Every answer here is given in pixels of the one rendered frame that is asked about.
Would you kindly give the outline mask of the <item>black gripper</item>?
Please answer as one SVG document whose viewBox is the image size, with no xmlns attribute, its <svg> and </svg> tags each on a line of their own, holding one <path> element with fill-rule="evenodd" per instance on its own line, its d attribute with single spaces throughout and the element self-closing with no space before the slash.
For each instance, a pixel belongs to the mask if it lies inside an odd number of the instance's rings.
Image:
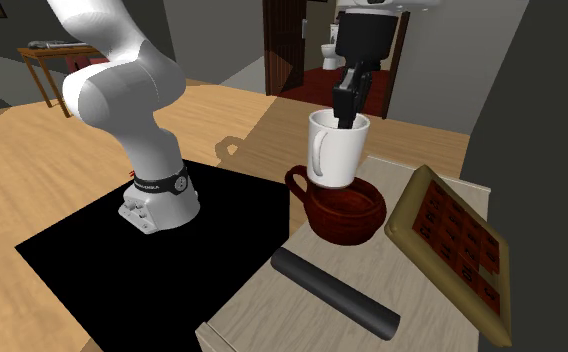
<svg viewBox="0 0 568 352">
<path fill-rule="evenodd" d="M 341 16 L 335 51 L 348 64 L 356 64 L 343 71 L 341 80 L 332 89 L 333 112 L 339 129 L 351 129 L 356 114 L 364 108 L 372 85 L 368 62 L 379 62 L 389 56 L 398 20 L 397 16 L 368 13 Z"/>
</svg>

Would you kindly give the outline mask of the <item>white mug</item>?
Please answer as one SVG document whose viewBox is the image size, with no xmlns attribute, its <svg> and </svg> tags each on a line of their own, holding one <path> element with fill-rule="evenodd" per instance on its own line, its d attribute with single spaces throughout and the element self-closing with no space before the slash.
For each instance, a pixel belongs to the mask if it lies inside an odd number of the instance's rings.
<svg viewBox="0 0 568 352">
<path fill-rule="evenodd" d="M 349 186 L 363 151 L 370 120 L 357 114 L 351 129 L 340 129 L 332 109 L 309 115 L 307 176 L 320 187 L 339 189 Z"/>
</svg>

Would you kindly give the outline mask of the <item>white toilet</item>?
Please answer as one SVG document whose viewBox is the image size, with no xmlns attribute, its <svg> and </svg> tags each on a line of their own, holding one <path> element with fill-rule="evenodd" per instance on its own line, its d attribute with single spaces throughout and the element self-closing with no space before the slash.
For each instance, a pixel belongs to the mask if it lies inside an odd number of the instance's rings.
<svg viewBox="0 0 568 352">
<path fill-rule="evenodd" d="M 336 43 L 338 36 L 338 24 L 330 25 L 329 43 L 321 46 L 323 55 L 322 68 L 324 70 L 336 70 L 345 64 L 345 58 L 336 53 Z"/>
</svg>

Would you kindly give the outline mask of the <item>dark brown door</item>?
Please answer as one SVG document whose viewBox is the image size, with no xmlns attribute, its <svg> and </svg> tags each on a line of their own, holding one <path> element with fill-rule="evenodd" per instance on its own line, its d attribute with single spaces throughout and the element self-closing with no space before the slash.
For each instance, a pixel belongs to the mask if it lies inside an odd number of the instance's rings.
<svg viewBox="0 0 568 352">
<path fill-rule="evenodd" d="M 279 95 L 303 85 L 306 3 L 262 0 L 267 95 Z"/>
</svg>

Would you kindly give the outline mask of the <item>dark red clay pot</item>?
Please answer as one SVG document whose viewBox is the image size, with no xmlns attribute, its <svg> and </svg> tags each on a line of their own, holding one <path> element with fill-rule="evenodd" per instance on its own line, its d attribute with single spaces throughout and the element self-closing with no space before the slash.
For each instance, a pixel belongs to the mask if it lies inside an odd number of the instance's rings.
<svg viewBox="0 0 568 352">
<path fill-rule="evenodd" d="M 296 165 L 285 174 L 285 184 L 302 202 L 311 229 L 336 245 L 368 241 L 387 216 L 380 191 L 358 177 L 345 188 L 327 189 L 310 181 L 306 166 Z"/>
</svg>

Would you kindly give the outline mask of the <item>tan framed number tile puzzle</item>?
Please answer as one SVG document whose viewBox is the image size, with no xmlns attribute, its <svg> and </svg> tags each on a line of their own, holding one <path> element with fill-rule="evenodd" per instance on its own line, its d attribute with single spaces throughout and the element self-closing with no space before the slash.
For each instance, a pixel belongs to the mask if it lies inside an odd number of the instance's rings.
<svg viewBox="0 0 568 352">
<path fill-rule="evenodd" d="M 508 243 L 430 167 L 413 172 L 385 233 L 493 345 L 512 345 Z"/>
</svg>

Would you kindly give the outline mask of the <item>dark grey cylinder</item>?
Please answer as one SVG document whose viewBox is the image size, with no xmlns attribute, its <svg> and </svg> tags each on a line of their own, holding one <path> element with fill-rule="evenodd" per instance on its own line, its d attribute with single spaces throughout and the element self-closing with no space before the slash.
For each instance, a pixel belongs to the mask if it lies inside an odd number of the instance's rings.
<svg viewBox="0 0 568 352">
<path fill-rule="evenodd" d="M 378 338 L 394 338 L 401 316 L 393 310 L 284 247 L 273 253 L 271 266 Z"/>
</svg>

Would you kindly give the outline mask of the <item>red chair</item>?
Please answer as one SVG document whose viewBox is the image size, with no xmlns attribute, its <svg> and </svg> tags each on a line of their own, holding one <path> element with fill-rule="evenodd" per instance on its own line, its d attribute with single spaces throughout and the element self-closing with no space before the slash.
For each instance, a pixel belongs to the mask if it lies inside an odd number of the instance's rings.
<svg viewBox="0 0 568 352">
<path fill-rule="evenodd" d="M 106 58 L 90 58 L 87 56 L 69 56 L 65 58 L 69 73 L 74 73 L 90 65 L 106 63 Z"/>
</svg>

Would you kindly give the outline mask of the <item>black robot stand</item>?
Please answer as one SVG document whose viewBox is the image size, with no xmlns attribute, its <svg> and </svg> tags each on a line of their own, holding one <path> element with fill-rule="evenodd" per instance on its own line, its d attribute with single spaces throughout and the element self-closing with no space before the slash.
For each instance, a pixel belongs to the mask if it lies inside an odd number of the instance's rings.
<svg viewBox="0 0 568 352">
<path fill-rule="evenodd" d="M 115 190 L 16 249 L 103 352 L 201 352 L 195 331 L 289 237 L 280 183 L 189 162 L 201 209 L 144 234 Z"/>
</svg>

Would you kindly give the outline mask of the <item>wooden side table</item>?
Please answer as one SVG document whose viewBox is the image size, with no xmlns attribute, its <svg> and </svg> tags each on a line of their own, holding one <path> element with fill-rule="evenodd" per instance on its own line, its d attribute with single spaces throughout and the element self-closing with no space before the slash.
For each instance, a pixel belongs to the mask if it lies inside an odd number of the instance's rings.
<svg viewBox="0 0 568 352">
<path fill-rule="evenodd" d="M 36 83 L 46 105 L 51 108 L 52 103 L 46 93 L 38 75 L 30 62 L 30 59 L 36 60 L 44 73 L 52 92 L 54 93 L 59 106 L 66 118 L 70 117 L 70 111 L 68 110 L 65 102 L 63 100 L 62 94 L 59 91 L 49 69 L 45 63 L 46 59 L 69 59 L 75 68 L 78 68 L 78 61 L 83 61 L 86 58 L 87 62 L 90 62 L 89 58 L 93 56 L 102 56 L 102 54 L 94 47 L 86 44 L 57 44 L 48 45 L 46 48 L 18 48 L 17 51 L 22 56 L 24 63 L 26 64 L 29 72 Z"/>
</svg>

